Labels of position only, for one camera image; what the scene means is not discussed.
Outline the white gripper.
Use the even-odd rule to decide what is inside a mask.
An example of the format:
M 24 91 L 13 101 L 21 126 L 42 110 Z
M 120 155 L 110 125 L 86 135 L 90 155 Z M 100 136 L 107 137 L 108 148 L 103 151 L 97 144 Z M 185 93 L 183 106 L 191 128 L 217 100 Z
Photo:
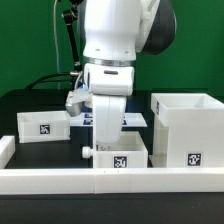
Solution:
M 122 129 L 126 98 L 124 96 L 94 95 L 92 105 L 95 143 L 103 146 L 116 144 Z

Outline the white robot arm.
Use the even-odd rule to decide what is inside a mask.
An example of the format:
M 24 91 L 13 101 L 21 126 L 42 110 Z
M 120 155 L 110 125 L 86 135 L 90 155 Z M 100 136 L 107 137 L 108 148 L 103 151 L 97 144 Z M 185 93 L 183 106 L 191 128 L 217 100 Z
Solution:
M 126 98 L 132 94 L 137 53 L 157 55 L 176 34 L 171 0 L 84 0 L 84 81 L 93 103 L 93 138 L 120 138 Z

